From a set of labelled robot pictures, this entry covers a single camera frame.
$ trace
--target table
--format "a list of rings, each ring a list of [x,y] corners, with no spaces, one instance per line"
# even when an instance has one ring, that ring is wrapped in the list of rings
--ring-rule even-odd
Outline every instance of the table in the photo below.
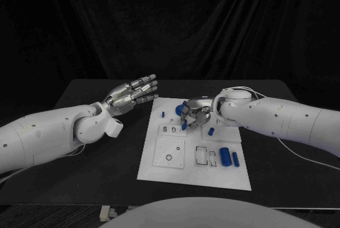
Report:
[[[73,80],[55,108],[102,101],[130,80]],[[279,80],[163,81],[157,93],[169,98],[218,95],[226,87],[248,86],[266,96],[297,101]],[[118,117],[118,138],[104,136],[75,157],[56,159],[13,176],[0,190],[0,203],[144,205],[180,197],[215,197],[274,208],[340,208],[340,171],[298,158],[266,137],[241,128],[252,191],[137,180],[153,102]],[[328,152],[285,141],[304,157],[340,167]]]

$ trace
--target robotic hand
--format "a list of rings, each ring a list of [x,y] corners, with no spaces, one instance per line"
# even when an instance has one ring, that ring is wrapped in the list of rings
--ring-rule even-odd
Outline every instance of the robotic hand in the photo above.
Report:
[[[340,157],[340,112],[288,100],[254,99],[252,89],[232,87],[216,97],[193,98],[181,110],[181,129],[205,124],[215,115],[223,126],[246,129],[278,139],[308,144]],[[196,120],[186,124],[186,116]]]
[[[156,75],[114,88],[102,102],[27,115],[0,128],[0,173],[46,163],[104,133],[117,137],[122,123],[112,117],[158,95]]]

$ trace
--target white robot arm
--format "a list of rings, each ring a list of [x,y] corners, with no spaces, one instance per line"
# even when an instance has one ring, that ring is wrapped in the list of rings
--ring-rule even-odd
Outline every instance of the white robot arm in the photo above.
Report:
[[[265,97],[255,100],[246,90],[226,89],[215,98],[202,97],[186,102],[183,128],[205,124],[210,112],[225,126],[243,126],[269,137],[308,144],[340,157],[340,112],[284,99]],[[196,118],[189,125],[186,115]]]
[[[0,128],[0,173],[43,164],[86,143],[101,139],[104,133],[117,137],[122,123],[112,118],[127,113],[135,104],[158,95],[156,75],[140,78],[112,89],[104,101],[27,115]]]

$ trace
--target gray floor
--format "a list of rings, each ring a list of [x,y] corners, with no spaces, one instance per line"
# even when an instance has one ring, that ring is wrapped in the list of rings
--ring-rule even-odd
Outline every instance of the gray floor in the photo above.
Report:
[[[121,215],[127,207],[114,207]],[[0,206],[0,228],[96,228],[101,206],[13,205]],[[340,211],[281,210],[323,228],[340,228]]]

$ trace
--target black backdrop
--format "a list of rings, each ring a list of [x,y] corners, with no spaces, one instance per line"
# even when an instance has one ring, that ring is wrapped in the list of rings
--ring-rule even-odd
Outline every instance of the black backdrop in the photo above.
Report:
[[[279,79],[303,103],[340,110],[328,101],[340,83],[339,4],[0,0],[1,123],[52,108],[75,78],[151,73],[173,80]]]

